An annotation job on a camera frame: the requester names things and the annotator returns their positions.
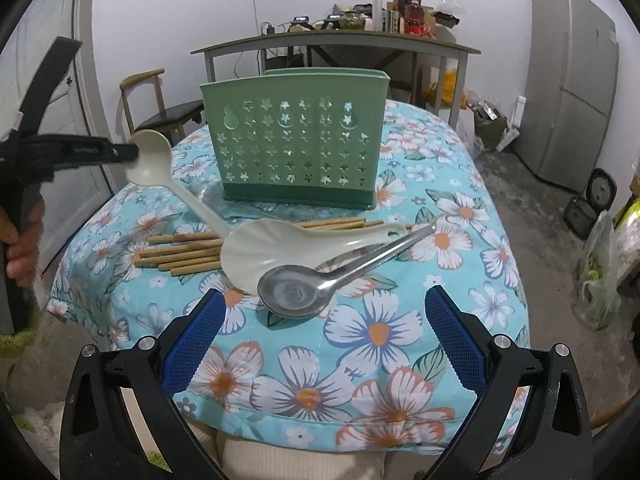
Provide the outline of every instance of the blue gripper pad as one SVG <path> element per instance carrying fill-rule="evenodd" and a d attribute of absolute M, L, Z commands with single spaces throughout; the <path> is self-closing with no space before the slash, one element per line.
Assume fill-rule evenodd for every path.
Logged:
<path fill-rule="evenodd" d="M 225 297 L 220 292 L 210 290 L 194 310 L 203 302 L 204 305 L 194 313 L 193 319 L 162 360 L 161 386 L 168 397 L 187 389 L 225 320 Z"/>
<path fill-rule="evenodd" d="M 427 291 L 424 311 L 462 385 L 481 396 L 487 386 L 485 355 L 462 321 L 472 315 L 461 313 L 439 285 Z"/>

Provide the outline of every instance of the yellow bag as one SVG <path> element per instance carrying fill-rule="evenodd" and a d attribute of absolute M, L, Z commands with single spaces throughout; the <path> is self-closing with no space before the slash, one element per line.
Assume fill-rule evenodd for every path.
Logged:
<path fill-rule="evenodd" d="M 440 106 L 450 107 L 453 104 L 453 92 L 456 88 L 456 77 L 458 70 L 447 70 L 444 73 L 444 88 L 442 89 L 442 98 L 440 99 Z M 436 102 L 436 92 L 438 91 L 438 83 L 431 83 L 431 87 L 428 90 L 423 90 L 422 95 L 427 99 L 427 102 L 434 106 Z M 460 108 L 466 108 L 466 94 L 462 92 L 462 99 L 460 101 Z"/>

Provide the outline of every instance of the hand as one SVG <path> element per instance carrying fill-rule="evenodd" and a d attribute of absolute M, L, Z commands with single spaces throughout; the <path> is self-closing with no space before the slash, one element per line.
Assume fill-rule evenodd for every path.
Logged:
<path fill-rule="evenodd" d="M 43 216 L 44 201 L 40 197 L 29 212 L 27 228 L 19 234 L 6 213 L 0 209 L 0 240 L 8 245 L 6 275 L 22 288 L 30 286 L 36 275 Z"/>

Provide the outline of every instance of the white wall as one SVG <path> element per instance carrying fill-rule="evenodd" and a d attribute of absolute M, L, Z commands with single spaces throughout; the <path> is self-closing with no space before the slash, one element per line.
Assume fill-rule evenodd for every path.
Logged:
<path fill-rule="evenodd" d="M 256 0 L 258 22 L 277 24 L 294 14 L 326 15 L 334 2 L 371 0 Z M 435 5 L 440 0 L 423 0 Z M 618 0 L 592 0 L 616 22 L 620 43 L 618 92 L 599 165 L 616 179 L 616 206 L 626 201 L 631 159 L 639 145 L 636 108 L 640 96 L 640 34 Z M 523 94 L 529 61 L 531 0 L 456 0 L 465 9 L 453 32 L 458 43 L 482 50 L 469 59 L 466 86 L 481 96 L 495 95 L 509 113 Z M 252 0 L 94 0 L 94 49 L 100 93 L 112 134 L 127 131 L 119 102 L 119 81 L 135 72 L 166 68 L 163 91 L 168 105 L 200 96 L 206 82 L 204 58 L 190 56 L 208 44 L 256 33 Z M 216 62 L 218 79 L 233 77 L 237 56 Z M 256 73 L 255 53 L 238 64 L 239 75 Z M 134 121 L 149 117 L 153 91 L 138 89 L 131 98 Z"/>

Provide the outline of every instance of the white door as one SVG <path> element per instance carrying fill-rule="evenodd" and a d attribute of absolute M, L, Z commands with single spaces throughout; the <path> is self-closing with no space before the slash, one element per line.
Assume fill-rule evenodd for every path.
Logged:
<path fill-rule="evenodd" d="M 74 0 L 33 0 L 22 16 L 0 54 L 0 115 L 22 100 L 54 38 L 77 37 L 73 5 Z M 73 63 L 51 97 L 40 132 L 88 135 Z M 100 168 L 80 168 L 57 172 L 53 182 L 43 184 L 42 196 L 47 212 L 38 261 L 41 271 L 111 197 L 111 191 Z"/>

